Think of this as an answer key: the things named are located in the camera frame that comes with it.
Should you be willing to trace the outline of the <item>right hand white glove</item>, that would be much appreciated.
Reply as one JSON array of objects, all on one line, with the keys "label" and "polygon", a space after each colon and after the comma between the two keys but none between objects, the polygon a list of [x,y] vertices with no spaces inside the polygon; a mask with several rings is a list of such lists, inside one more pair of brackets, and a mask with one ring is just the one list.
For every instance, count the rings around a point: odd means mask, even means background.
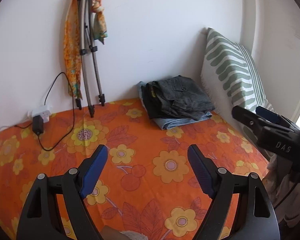
[{"label": "right hand white glove", "polygon": [[300,222],[300,183],[293,183],[289,175],[279,179],[279,160],[277,155],[270,158],[268,173],[262,183],[274,207],[277,221],[286,222],[293,228]]}]

